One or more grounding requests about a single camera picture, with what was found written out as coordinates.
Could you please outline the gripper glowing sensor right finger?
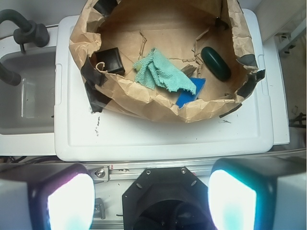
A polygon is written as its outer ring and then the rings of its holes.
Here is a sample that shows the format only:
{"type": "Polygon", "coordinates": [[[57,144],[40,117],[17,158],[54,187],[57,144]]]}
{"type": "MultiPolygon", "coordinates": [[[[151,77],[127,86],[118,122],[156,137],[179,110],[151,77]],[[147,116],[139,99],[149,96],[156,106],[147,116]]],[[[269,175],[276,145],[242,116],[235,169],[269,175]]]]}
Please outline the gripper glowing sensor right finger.
{"type": "Polygon", "coordinates": [[[306,159],[218,159],[208,182],[208,202],[219,230],[305,230],[306,159]]]}

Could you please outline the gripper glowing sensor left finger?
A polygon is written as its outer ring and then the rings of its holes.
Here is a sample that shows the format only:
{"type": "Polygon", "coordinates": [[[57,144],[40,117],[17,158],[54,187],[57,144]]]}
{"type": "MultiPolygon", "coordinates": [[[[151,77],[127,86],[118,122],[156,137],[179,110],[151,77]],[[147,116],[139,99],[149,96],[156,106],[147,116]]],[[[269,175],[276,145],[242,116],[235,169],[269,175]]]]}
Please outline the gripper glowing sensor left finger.
{"type": "Polygon", "coordinates": [[[88,230],[94,181],[80,163],[0,165],[2,230],[88,230]]]}

